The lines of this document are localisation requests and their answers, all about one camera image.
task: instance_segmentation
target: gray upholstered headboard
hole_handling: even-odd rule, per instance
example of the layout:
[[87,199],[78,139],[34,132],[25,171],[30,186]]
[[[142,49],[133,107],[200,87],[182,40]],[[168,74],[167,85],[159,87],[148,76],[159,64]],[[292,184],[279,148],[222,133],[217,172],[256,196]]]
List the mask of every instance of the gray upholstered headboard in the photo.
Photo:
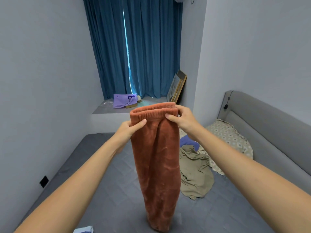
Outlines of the gray upholstered headboard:
[[311,126],[243,92],[227,91],[218,118],[246,137],[254,160],[311,194]]

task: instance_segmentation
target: blue curtain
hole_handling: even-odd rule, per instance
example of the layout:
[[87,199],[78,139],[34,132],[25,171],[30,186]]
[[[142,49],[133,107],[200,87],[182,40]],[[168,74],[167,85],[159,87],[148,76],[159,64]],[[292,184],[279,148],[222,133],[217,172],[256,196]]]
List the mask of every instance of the blue curtain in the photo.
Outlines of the blue curtain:
[[123,0],[133,93],[166,96],[180,67],[182,4]]
[[131,94],[122,0],[83,0],[105,99]]

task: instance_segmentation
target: left hand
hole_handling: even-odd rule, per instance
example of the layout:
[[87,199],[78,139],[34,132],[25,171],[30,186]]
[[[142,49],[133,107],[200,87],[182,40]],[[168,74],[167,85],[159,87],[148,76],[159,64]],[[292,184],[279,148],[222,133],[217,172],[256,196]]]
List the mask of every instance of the left hand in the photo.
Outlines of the left hand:
[[116,131],[116,133],[111,138],[118,142],[117,153],[120,153],[123,150],[124,146],[130,140],[134,132],[141,129],[146,123],[147,123],[146,119],[140,121],[138,124],[131,126],[131,127],[130,127],[131,121],[125,121],[121,123],[121,126],[119,127],[119,129]]

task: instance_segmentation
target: mattress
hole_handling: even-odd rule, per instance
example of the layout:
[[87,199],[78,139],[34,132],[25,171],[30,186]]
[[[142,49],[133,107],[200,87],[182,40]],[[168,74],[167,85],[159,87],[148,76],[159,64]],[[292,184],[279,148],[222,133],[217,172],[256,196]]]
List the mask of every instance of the mattress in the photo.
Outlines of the mattress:
[[[84,137],[25,217],[80,168],[112,135],[102,133]],[[215,183],[204,198],[193,201],[180,193],[169,232],[274,232],[226,176],[212,172]],[[155,232],[149,227],[146,219],[130,142],[107,168],[77,227],[89,225],[94,227],[94,233]]]

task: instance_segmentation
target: forearm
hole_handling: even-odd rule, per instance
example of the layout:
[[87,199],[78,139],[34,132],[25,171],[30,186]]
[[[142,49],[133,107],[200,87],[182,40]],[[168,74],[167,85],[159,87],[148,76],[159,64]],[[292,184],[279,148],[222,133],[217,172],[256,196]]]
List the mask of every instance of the forearm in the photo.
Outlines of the forearm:
[[72,233],[88,207],[118,142],[111,138],[18,227],[16,233]]
[[277,232],[310,232],[311,196],[199,126],[196,140]]

